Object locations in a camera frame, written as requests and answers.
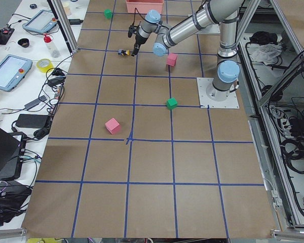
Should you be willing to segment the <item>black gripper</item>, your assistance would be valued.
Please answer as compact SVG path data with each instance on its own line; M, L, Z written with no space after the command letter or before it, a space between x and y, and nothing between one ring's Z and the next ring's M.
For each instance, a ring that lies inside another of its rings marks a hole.
M136 56L140 50L140 46L145 44L147 41L147 37L144 37L141 33L139 33L140 25L130 25L128 28L128 38L131 38L133 35L135 36L134 48L131 56Z

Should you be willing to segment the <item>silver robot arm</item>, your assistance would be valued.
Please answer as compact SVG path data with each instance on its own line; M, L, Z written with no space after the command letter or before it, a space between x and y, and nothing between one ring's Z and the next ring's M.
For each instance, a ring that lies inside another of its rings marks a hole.
M151 33L157 35L153 53L162 57L171 48L188 37L218 24L220 44L217 52L217 75L207 88L208 96L213 100L225 100L232 93L231 85L236 82L240 69L237 65L237 25L239 7L243 1L203 1L198 10L174 26L164 23L161 14L151 9L138 24L131 24L128 37L135 36L134 49L136 56L141 45L145 44Z

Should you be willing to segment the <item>green cube near arm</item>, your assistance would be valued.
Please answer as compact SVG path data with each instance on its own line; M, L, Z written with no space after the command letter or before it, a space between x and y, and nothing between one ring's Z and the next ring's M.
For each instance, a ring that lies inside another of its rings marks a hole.
M167 105L167 108L168 108L169 110L172 110L172 109L174 109L174 108L177 107L178 102L177 102L177 100L176 100L175 98L169 98L169 99L166 101L166 105Z

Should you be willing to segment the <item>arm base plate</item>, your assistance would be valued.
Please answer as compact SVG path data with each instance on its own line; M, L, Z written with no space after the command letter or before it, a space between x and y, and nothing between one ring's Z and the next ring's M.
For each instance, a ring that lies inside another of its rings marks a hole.
M220 25L219 24L211 24L206 28L199 30L196 34L206 34L206 35L220 35Z
M213 86L213 78L198 77L197 88L201 108L239 109L237 94L231 92L234 84L228 91L219 91Z

